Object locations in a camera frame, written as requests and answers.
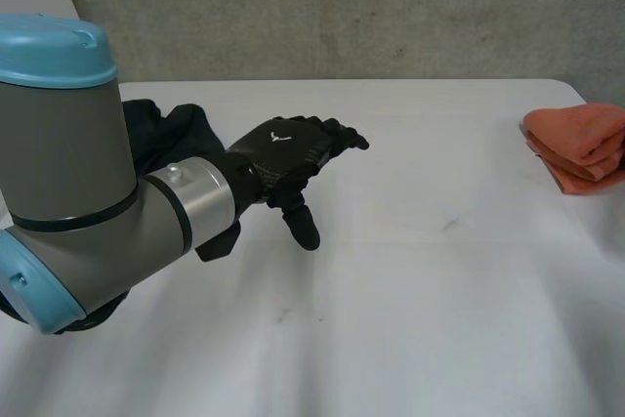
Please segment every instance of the folded towel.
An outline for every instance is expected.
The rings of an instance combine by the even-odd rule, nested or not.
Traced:
[[[625,109],[583,104],[537,109],[523,124],[527,144],[542,158],[562,192],[585,194],[625,181]]]

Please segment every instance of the blue joint cap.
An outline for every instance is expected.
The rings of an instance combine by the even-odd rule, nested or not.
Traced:
[[[0,82],[33,88],[103,85],[117,76],[106,33],[80,20],[0,15]]]
[[[0,291],[42,334],[55,333],[86,316],[48,268],[5,230],[0,230]]]

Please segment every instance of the robotic hand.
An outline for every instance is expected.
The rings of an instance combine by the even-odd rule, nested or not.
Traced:
[[[348,148],[366,150],[369,142],[336,119],[276,117],[238,140],[226,158],[232,155],[251,163],[260,180],[259,201],[280,208],[295,240],[312,251],[319,247],[319,232],[302,191],[331,158]]]
[[[302,190],[347,148],[335,119],[271,119],[221,155],[137,177],[104,31],[0,15],[0,310],[44,334],[105,320],[128,291],[191,249],[225,256],[253,203],[280,208],[308,250],[319,234]]]

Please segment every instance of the white tabletop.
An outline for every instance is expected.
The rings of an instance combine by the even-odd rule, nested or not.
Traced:
[[[621,415],[622,190],[561,195],[519,130],[534,108],[583,103],[569,86],[121,91],[165,111],[202,105],[226,145],[268,118],[314,114],[355,126],[371,149],[346,152],[307,189],[314,253],[257,206],[229,257],[185,256],[92,331],[40,337],[0,317],[0,415]]]

